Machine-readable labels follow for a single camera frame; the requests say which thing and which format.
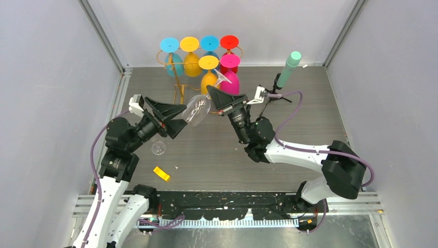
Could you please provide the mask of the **clear wine glass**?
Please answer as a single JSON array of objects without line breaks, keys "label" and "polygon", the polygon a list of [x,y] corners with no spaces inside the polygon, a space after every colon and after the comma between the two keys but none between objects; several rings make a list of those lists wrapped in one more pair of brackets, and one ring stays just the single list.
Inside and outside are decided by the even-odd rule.
[{"label": "clear wine glass", "polygon": [[157,155],[157,156],[163,155],[165,153],[166,149],[167,149],[167,145],[163,139],[157,138],[157,139],[154,139],[152,141],[151,152],[154,155]]},{"label": "clear wine glass", "polygon": [[182,118],[189,125],[198,125],[209,113],[211,109],[210,94],[195,95],[187,104],[187,108],[182,113]]}]

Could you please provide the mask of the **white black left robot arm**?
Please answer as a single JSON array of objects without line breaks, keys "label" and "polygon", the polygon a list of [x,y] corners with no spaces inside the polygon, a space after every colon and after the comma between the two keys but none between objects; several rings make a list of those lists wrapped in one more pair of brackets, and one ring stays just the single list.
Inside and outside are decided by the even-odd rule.
[{"label": "white black left robot arm", "polygon": [[140,216],[158,209],[156,188],[139,184],[120,214],[115,214],[139,162],[134,152],[157,134],[174,139],[187,125],[177,118],[186,108],[136,94],[130,99],[128,112],[141,117],[140,122],[131,125],[119,114],[102,128],[107,151],[99,170],[91,166],[97,191],[72,247],[121,247]]}]

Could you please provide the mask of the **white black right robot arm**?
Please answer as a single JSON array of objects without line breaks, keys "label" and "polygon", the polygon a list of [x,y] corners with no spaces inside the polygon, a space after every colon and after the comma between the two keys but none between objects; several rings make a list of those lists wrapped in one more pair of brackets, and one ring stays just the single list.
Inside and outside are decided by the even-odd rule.
[{"label": "white black right robot arm", "polygon": [[214,86],[208,86],[207,90],[218,115],[229,118],[239,143],[245,145],[244,150],[251,160],[290,164],[321,173],[319,178],[300,184],[294,201],[301,212],[308,212],[332,196],[356,199],[359,190],[372,183],[371,166],[344,142],[312,146],[282,141],[278,137],[281,126],[274,130],[264,116],[251,121],[251,105],[263,102],[265,97],[282,98],[282,94],[258,86],[254,99],[249,101],[245,94],[230,95]]}]

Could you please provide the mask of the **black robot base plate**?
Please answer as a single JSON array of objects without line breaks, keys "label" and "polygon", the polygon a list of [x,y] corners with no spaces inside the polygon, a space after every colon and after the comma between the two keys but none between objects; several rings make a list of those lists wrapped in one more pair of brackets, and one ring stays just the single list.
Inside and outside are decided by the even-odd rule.
[{"label": "black robot base plate", "polygon": [[147,214],[173,220],[242,220],[251,214],[254,220],[287,220],[302,214],[328,210],[322,200],[315,205],[301,204],[295,194],[285,192],[212,192],[158,191]]}]

